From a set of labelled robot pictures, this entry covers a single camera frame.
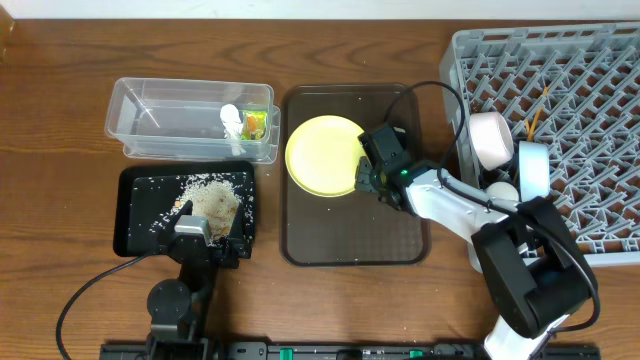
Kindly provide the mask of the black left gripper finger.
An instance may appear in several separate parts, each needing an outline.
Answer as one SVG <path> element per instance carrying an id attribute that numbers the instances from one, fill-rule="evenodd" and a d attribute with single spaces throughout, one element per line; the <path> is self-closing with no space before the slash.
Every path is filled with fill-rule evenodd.
<path id="1" fill-rule="evenodd" d="M 250 259 L 252 254 L 251 240 L 246 232 L 244 204 L 240 203 L 228 234 L 228 244 L 238 258 Z"/>
<path id="2" fill-rule="evenodd" d="M 171 213 L 165 226 L 166 231 L 175 231 L 179 224 L 188 224 L 192 219 L 193 203 L 187 200 L 177 211 Z"/>

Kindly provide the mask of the yellow plate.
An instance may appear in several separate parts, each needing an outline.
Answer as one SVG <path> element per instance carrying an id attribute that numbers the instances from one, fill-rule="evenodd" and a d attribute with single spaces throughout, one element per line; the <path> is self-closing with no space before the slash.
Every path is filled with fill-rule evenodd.
<path id="1" fill-rule="evenodd" d="M 285 164 L 289 176 L 306 192 L 340 197 L 355 190 L 356 170 L 365 156 L 358 137 L 364 130 L 337 115 L 321 115 L 299 125 L 289 136 Z"/>

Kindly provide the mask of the orange green snack wrapper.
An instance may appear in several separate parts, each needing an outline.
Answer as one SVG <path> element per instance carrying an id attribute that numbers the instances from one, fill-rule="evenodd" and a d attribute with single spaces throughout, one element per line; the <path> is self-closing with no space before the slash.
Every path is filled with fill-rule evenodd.
<path id="1" fill-rule="evenodd" d="M 241 138 L 243 140 L 261 140 L 266 132 L 267 112 L 245 110 L 241 114 L 243 118 Z"/>

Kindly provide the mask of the pink white bowl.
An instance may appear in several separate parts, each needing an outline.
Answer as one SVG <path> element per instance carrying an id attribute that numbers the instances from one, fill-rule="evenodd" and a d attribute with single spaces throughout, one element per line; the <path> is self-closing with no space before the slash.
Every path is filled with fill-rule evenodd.
<path id="1" fill-rule="evenodd" d="M 508 163 L 514 154 L 513 138 L 498 112 L 472 114 L 469 119 L 472 148 L 482 167 L 494 170 Z"/>

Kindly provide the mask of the white cup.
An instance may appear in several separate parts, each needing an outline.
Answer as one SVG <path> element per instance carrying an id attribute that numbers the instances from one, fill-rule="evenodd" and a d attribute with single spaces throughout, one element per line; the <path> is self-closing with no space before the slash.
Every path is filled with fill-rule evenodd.
<path id="1" fill-rule="evenodd" d="M 495 182 L 485 189 L 485 193 L 489 195 L 492 200 L 520 201 L 518 190 L 507 182 Z"/>

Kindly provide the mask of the blue bowl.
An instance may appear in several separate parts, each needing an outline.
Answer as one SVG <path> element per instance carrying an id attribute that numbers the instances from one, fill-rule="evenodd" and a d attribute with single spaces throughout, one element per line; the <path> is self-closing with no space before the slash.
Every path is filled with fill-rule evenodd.
<path id="1" fill-rule="evenodd" d="M 545 144 L 521 141 L 518 165 L 521 201 L 546 197 L 550 192 L 548 147 Z"/>

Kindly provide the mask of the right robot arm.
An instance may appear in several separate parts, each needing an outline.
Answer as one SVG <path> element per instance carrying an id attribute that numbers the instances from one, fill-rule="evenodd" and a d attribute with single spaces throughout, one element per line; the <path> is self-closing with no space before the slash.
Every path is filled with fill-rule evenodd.
<path id="1" fill-rule="evenodd" d="M 551 201 L 492 197 L 438 164 L 415 160 L 403 131 L 388 124 L 358 141 L 365 155 L 357 189 L 435 221 L 472 245 L 499 313 L 484 341 L 489 358 L 540 359 L 555 335 L 597 321 L 595 275 Z"/>

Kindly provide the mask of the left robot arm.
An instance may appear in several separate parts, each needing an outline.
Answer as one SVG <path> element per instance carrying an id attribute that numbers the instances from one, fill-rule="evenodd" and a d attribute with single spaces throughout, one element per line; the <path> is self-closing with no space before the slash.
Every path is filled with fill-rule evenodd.
<path id="1" fill-rule="evenodd" d="M 238 268 L 252 253 L 244 205 L 237 207 L 230 232 L 218 239 L 208 219 L 192 210 L 188 201 L 157 237 L 156 253 L 181 265 L 178 278 L 161 281 L 147 298 L 151 335 L 165 341 L 191 341 L 202 333 L 217 271 Z"/>

